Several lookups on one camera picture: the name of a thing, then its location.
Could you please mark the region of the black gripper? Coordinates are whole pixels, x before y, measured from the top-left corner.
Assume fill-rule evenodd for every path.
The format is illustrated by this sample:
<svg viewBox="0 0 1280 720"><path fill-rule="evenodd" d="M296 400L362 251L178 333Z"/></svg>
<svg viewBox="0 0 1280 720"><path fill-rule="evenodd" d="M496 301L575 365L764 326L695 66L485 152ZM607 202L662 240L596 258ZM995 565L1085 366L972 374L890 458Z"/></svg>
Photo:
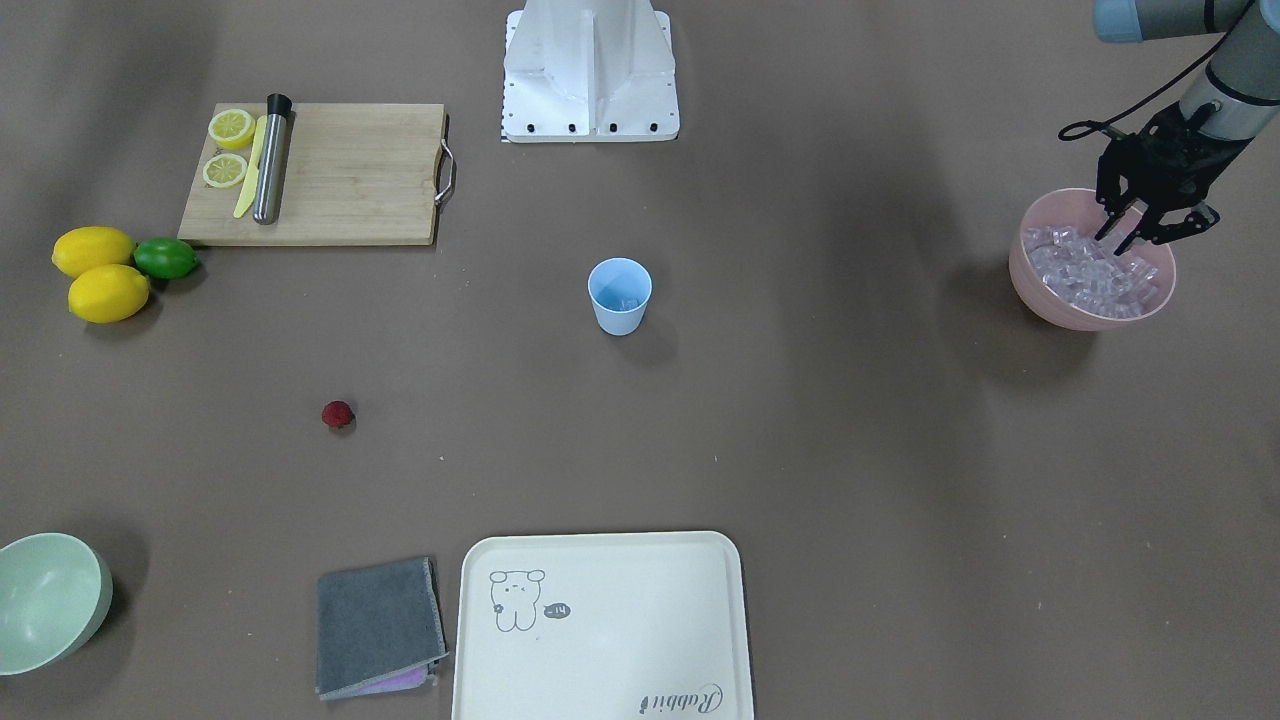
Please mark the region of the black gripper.
<svg viewBox="0 0 1280 720"><path fill-rule="evenodd" d="M1096 242L1119 242L1114 256L1121 256L1135 245L1162 246L1220 223L1220 214L1202 201L1251 143L1249 138L1221 138L1204 131L1221 109L1219 102L1203 102L1185 117L1172 104L1134 133L1094 124L1108 138L1094 188L1101 211ZM1184 208L1189 208L1187 214L1174 223L1164 223L1156 211Z"/></svg>

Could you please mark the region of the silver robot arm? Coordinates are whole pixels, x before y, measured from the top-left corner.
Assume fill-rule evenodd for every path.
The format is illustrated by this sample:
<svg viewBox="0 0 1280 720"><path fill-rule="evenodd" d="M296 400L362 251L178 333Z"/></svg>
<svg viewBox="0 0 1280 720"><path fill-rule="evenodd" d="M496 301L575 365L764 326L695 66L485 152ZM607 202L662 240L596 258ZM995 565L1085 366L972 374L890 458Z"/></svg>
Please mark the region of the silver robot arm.
<svg viewBox="0 0 1280 720"><path fill-rule="evenodd" d="M1115 255L1134 243L1165 245L1216 225L1206 199L1215 181L1277 115L1279 31L1275 1L1097 1L1096 36L1111 44L1217 35L1190 68L1184 95L1126 133L1111 120L1091 124L1108 137L1094 199L1108 236L1137 202L1142 218Z"/></svg>

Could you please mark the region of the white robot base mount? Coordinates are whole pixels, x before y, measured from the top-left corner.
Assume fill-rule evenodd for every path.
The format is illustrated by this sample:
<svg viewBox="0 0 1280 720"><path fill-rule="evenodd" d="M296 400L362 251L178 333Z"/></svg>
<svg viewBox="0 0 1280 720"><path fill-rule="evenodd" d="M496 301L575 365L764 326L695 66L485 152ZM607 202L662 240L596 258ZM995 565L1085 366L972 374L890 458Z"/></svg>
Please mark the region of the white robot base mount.
<svg viewBox="0 0 1280 720"><path fill-rule="evenodd" d="M503 70L506 142L680 135L672 23L649 1L527 1L506 17Z"/></svg>

